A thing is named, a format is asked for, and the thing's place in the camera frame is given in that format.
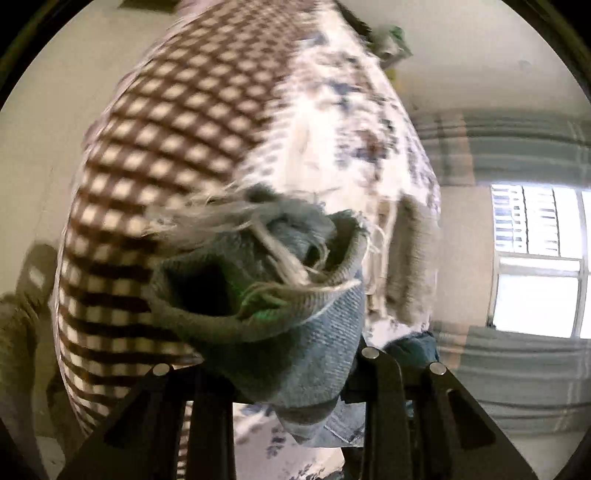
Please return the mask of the blue denim shorts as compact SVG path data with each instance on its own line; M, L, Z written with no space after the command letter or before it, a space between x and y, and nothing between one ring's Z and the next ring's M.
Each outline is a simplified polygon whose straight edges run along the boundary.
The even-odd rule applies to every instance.
M172 331L308 447L359 447L365 407L342 400L366 314L360 217L257 185L154 207L145 297Z

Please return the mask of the dark teal plush blanket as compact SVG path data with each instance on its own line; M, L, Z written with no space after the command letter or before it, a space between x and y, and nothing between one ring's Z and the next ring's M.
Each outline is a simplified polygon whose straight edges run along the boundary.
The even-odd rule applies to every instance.
M403 374L426 369L441 357L434 335L429 332L415 332L390 342L384 351L397 361Z

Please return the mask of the right green curtain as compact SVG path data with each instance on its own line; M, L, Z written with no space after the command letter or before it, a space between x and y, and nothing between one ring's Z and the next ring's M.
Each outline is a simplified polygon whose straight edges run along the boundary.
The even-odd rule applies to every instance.
M508 434L590 427L590 342L434 322L441 361Z

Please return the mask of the green curtain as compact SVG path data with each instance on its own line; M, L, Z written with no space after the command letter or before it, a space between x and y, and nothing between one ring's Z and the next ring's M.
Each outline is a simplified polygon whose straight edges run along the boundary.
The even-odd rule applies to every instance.
M441 361L508 434L590 427L590 342L434 322Z
M590 122L528 110L417 113L412 122L442 186L590 188Z

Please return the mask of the grey folded towel stack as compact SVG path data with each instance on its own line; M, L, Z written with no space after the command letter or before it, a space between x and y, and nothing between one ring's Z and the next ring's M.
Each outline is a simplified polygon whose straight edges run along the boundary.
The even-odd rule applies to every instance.
M367 262L370 316L425 330L435 305L439 214L411 195L380 207Z

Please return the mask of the window with bars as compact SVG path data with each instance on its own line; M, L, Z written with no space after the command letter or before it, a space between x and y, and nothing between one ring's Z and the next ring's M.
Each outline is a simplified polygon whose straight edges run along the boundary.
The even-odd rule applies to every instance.
M590 338L590 192L491 186L495 260L488 325Z

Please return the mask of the left green curtain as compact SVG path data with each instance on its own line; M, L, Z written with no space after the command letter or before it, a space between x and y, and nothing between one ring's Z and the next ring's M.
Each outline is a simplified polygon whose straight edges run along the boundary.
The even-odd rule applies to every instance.
M442 186L590 188L590 122L528 110L417 113L412 122Z

